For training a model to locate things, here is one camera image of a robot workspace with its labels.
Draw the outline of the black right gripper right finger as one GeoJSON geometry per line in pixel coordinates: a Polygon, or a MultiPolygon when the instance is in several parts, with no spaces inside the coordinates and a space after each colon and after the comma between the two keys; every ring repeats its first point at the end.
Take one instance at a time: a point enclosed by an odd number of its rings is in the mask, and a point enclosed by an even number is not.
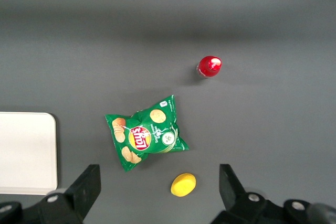
{"type": "Polygon", "coordinates": [[[262,211],[266,199],[252,191],[246,191],[229,164],[219,166],[219,193],[227,211],[262,211]]]}

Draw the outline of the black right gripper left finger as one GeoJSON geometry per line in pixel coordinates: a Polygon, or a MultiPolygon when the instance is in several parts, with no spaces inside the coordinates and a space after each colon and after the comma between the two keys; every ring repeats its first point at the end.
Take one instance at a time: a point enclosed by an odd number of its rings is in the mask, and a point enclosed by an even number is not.
{"type": "Polygon", "coordinates": [[[46,223],[84,223],[100,192],[100,166],[91,164],[65,192],[46,197],[46,223]]]}

